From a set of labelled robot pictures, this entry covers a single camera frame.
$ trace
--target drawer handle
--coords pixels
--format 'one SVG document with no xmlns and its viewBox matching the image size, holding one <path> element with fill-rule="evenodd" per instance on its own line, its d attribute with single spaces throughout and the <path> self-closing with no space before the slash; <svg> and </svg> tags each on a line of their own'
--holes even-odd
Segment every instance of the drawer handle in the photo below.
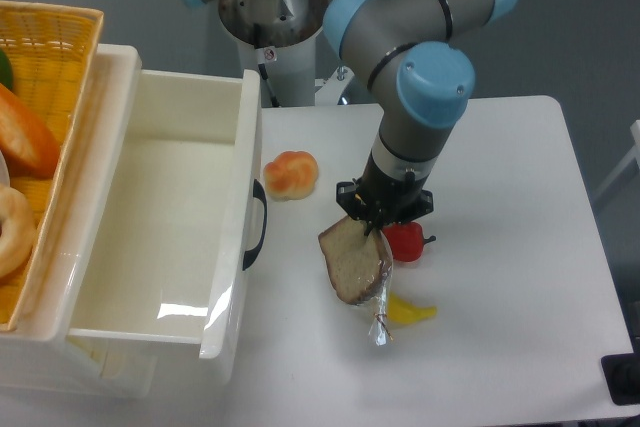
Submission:
<svg viewBox="0 0 640 427">
<path fill-rule="evenodd" d="M 244 253 L 244 258 L 242 259 L 242 270 L 247 270 L 258 258 L 258 254 L 262 250 L 262 244 L 264 244 L 264 234 L 267 232 L 267 195 L 264 193 L 264 188 L 262 188 L 260 182 L 256 179 L 253 179 L 253 197 L 262 202 L 262 207 L 264 209 L 262 233 L 260 234 L 258 245 Z"/>
</svg>

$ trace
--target tabletop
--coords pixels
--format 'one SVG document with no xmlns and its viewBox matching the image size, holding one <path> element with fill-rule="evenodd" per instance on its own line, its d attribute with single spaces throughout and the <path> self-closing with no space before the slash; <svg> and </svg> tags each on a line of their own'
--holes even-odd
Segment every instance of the tabletop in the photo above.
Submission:
<svg viewBox="0 0 640 427">
<path fill-rule="evenodd" d="M 548 97 L 472 100 L 426 187 L 436 235 L 392 289 L 435 304 L 395 329 L 341 303 L 317 234 L 344 214 L 335 184 L 358 177 L 382 116 L 376 105 L 264 109 L 263 164 L 307 150 L 315 191 L 269 201 L 249 271 L 236 364 L 222 391 L 158 366 L 137 401 L 0 391 L 13 425 L 481 426 L 624 417 L 600 358 L 631 351 L 560 106 Z"/>
</svg>

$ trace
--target white storage box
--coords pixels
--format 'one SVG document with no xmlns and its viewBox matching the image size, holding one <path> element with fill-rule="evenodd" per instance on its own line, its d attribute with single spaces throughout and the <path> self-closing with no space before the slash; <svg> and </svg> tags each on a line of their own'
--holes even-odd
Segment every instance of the white storage box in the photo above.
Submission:
<svg viewBox="0 0 640 427">
<path fill-rule="evenodd" d="M 266 224 L 252 201 L 264 198 L 259 87 L 254 72 L 141 71 L 135 49 L 99 47 L 60 194 L 74 201 L 41 290 L 0 334 L 0 385 L 142 396 L 157 362 L 228 381 L 249 234 Z"/>
</svg>

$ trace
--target yellow banana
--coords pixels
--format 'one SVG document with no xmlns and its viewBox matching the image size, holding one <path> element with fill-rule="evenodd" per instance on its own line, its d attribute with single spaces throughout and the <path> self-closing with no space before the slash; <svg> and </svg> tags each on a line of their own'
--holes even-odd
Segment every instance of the yellow banana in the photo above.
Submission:
<svg viewBox="0 0 640 427">
<path fill-rule="evenodd" d="M 417 307 L 411 302 L 401 299 L 393 292 L 389 292 L 389 298 L 387 299 L 387 318 L 392 322 L 410 325 L 420 322 L 421 320 L 435 317 L 437 313 L 438 308 L 435 306 Z"/>
</svg>

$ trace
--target wicker basket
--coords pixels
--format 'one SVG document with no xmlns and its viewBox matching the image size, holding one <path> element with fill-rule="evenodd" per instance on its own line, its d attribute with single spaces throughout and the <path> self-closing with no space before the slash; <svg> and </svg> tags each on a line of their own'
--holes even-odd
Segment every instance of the wicker basket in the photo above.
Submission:
<svg viewBox="0 0 640 427">
<path fill-rule="evenodd" d="M 0 1 L 0 49 L 13 68 L 14 93 L 45 120 L 62 144 L 53 179 L 11 179 L 11 186 L 25 194 L 35 212 L 38 236 L 28 261 L 0 278 L 0 332 L 15 329 L 27 297 L 38 289 L 46 270 L 45 240 L 102 23 L 103 13 L 97 10 Z"/>
</svg>

